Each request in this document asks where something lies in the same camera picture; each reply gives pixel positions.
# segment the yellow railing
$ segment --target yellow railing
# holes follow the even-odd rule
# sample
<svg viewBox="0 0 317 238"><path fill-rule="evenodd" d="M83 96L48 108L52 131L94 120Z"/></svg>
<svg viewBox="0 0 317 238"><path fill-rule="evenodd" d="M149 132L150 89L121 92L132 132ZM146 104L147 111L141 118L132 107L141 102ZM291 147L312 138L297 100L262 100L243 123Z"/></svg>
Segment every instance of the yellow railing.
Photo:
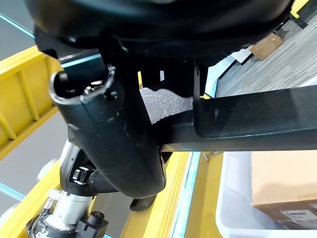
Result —
<svg viewBox="0 0 317 238"><path fill-rule="evenodd" d="M48 85L60 70L36 46L0 61L0 159L57 112Z"/></svg>
<svg viewBox="0 0 317 238"><path fill-rule="evenodd" d="M223 154L199 159L193 197L184 238L221 238L215 213L218 200Z"/></svg>
<svg viewBox="0 0 317 238"><path fill-rule="evenodd" d="M292 6L291 14L295 18L299 18L299 14L297 13L300 9L302 9L303 6L305 6L306 3L308 3L309 0L295 0Z"/></svg>
<svg viewBox="0 0 317 238"><path fill-rule="evenodd" d="M131 212L120 238L168 238L190 153L173 153L166 168L166 187L153 206Z"/></svg>
<svg viewBox="0 0 317 238"><path fill-rule="evenodd" d="M48 198L48 191L59 188L59 161L16 207L0 230L0 238L27 238L25 225L39 214Z"/></svg>

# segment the plastic tote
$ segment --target plastic tote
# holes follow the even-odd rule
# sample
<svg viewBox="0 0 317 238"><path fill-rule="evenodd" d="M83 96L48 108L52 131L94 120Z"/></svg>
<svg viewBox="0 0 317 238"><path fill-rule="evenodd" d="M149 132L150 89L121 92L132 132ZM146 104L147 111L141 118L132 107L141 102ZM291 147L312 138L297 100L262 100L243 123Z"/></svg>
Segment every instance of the plastic tote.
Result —
<svg viewBox="0 0 317 238"><path fill-rule="evenodd" d="M216 224L224 238L317 238L317 230L287 230L252 206L251 152L225 152Z"/></svg>

